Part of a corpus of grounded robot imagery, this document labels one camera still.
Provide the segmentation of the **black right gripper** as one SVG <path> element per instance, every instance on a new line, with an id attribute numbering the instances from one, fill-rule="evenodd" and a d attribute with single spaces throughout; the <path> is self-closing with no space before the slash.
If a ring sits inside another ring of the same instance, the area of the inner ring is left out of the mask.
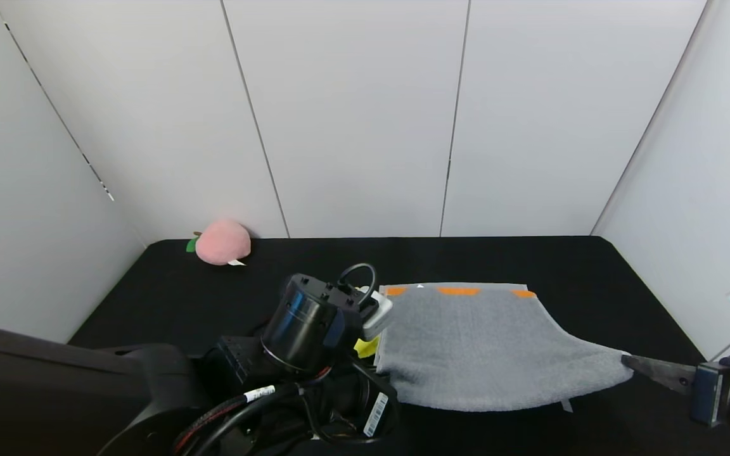
<path id="1" fill-rule="evenodd" d="M 730 425 L 730 362 L 698 366 L 623 354 L 621 363 L 682 395 L 691 395 L 692 421 L 708 428 Z"/>

